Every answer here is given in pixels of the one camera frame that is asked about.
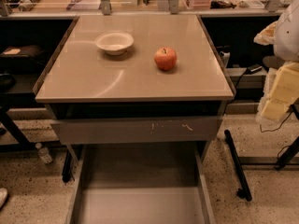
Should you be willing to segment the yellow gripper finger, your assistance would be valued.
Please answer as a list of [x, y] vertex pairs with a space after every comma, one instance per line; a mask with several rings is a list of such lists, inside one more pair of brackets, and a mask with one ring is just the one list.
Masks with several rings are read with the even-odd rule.
[[285, 62], [279, 69], [270, 68], [258, 105], [256, 120], [259, 123], [282, 121], [299, 99], [299, 63]]

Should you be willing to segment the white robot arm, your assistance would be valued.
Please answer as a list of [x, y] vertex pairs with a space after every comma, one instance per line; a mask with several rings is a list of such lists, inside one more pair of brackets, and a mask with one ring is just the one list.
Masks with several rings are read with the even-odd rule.
[[275, 56], [284, 61], [280, 68], [269, 69], [256, 117], [260, 124], [280, 122], [299, 98], [299, 0], [293, 0], [253, 41], [272, 45]]

